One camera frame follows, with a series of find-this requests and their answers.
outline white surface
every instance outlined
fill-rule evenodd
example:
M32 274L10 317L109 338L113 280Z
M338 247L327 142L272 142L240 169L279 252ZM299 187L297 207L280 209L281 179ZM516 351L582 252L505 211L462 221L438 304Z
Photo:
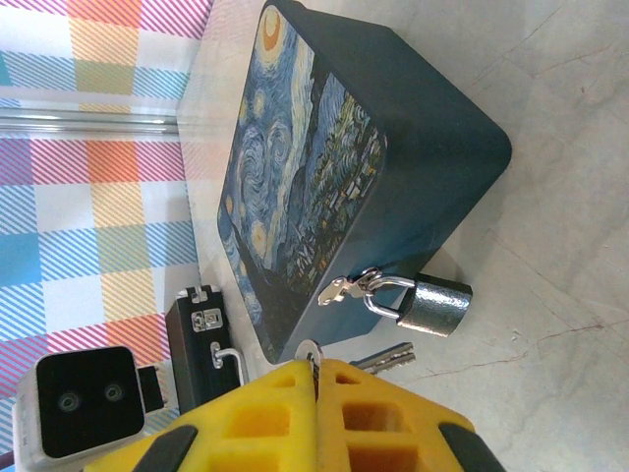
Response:
M325 349L414 341L384 375L468 416L511 472L629 468L629 4L365 0L309 7L391 26L509 135L505 174L425 271L470 283L442 339L382 321ZM218 0L179 113L203 282L261 356L217 237L216 205L262 2Z

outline box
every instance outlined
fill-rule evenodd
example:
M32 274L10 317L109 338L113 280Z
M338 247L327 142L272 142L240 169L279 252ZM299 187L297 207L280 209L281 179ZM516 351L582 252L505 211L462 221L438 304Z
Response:
M332 279L412 277L509 162L500 128L391 29L265 4L218 210L262 350L369 332Z

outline silver padlock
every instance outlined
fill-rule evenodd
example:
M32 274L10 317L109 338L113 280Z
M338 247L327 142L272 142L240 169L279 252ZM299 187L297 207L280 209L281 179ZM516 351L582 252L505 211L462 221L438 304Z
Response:
M408 288L399 309L382 307L373 300L375 292L384 285ZM364 300L370 311L392 318L399 326L445 337L463 320L472 295L469 285L418 273L415 280L377 278L368 285Z
M378 305L373 296L385 285L407 288L400 308ZM382 275L371 267L357 279L338 277L327 285L318 296L321 306L342 302L346 295L363 298L367 308L383 317L391 318L398 325L448 336L461 323L472 300L472 287L460 282L445 280L418 273L414 280L396 275Z

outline white camera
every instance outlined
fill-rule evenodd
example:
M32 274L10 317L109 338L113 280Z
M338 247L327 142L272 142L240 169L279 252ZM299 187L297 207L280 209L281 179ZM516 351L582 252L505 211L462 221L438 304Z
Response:
M142 433L144 404L133 353L107 347L41 358L18 384L17 471L80 471Z

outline checkered cloth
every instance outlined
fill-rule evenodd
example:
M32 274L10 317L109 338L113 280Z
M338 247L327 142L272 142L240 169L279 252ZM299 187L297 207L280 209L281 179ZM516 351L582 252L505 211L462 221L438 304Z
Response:
M0 106L172 113L210 8L211 0L0 0Z
M0 267L1 454L17 381L42 355L169 358L166 304L200 284L179 143L0 138Z

